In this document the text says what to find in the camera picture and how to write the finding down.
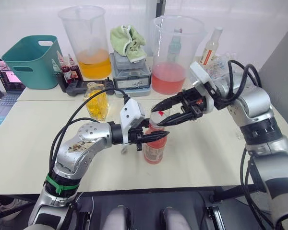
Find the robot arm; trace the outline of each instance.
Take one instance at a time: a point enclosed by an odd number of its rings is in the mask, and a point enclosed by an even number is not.
[[[270,98],[250,80],[236,76],[233,91],[237,92],[240,82],[245,87],[239,97],[229,102],[230,82],[228,79],[212,80],[202,67],[194,62],[190,66],[194,88],[168,98],[153,109],[165,110],[182,103],[182,114],[174,114],[159,125],[171,126],[187,120],[195,120],[212,111],[211,104],[218,110],[227,107],[235,123],[240,127],[246,150],[250,155],[250,173],[258,190],[267,192],[274,226],[282,224],[288,229],[288,139],[282,135],[274,118]]]
[[[120,112],[121,124],[90,122],[60,146],[56,163],[47,175],[42,192],[29,218],[30,225],[46,225],[56,230],[68,229],[75,211],[75,197],[80,181],[93,158],[112,144],[136,144],[165,137],[169,132],[143,134],[148,127],[141,105],[129,99]]]

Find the yellow liquid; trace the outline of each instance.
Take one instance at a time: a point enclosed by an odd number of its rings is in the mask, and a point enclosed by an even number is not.
[[[108,51],[99,49],[92,56],[84,50],[77,55],[82,75],[90,79],[107,77],[111,73],[111,64]]]
[[[99,92],[100,90],[93,90],[88,95],[85,96],[84,100],[91,97],[93,94]],[[106,116],[108,114],[109,110],[109,103],[107,99],[107,95],[105,92],[102,94],[94,97],[91,99],[87,104],[86,108],[91,116],[91,118],[99,120],[99,121],[105,121]]]

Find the white wall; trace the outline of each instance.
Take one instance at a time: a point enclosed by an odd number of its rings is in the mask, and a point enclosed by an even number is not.
[[[165,15],[188,15],[208,32],[197,49],[201,56],[215,26],[222,26],[217,54],[236,53],[237,60],[265,63],[288,31],[288,0],[167,0]]]
[[[37,34],[55,35],[63,54],[73,54],[58,11],[75,5],[105,8],[108,36],[111,28],[129,23],[147,36],[148,22],[156,15],[156,0],[0,0],[0,58],[21,38]]]

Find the cup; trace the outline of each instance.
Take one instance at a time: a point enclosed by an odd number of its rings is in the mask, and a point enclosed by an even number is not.
[[[152,87],[171,95],[178,93],[198,45],[206,35],[204,23],[186,16],[160,16],[153,21]]]
[[[74,6],[58,13],[81,73],[90,79],[111,73],[104,14],[98,6]]]

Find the green zip tie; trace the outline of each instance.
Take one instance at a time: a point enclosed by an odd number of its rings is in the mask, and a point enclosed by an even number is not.
[[[56,183],[48,174],[46,176],[46,180],[56,188],[56,193],[57,194],[61,194],[61,192],[63,190],[72,190],[72,189],[75,189],[77,187],[79,187],[79,184],[76,184],[76,185],[69,185],[69,186],[63,186],[63,185],[59,185],[58,183]]]

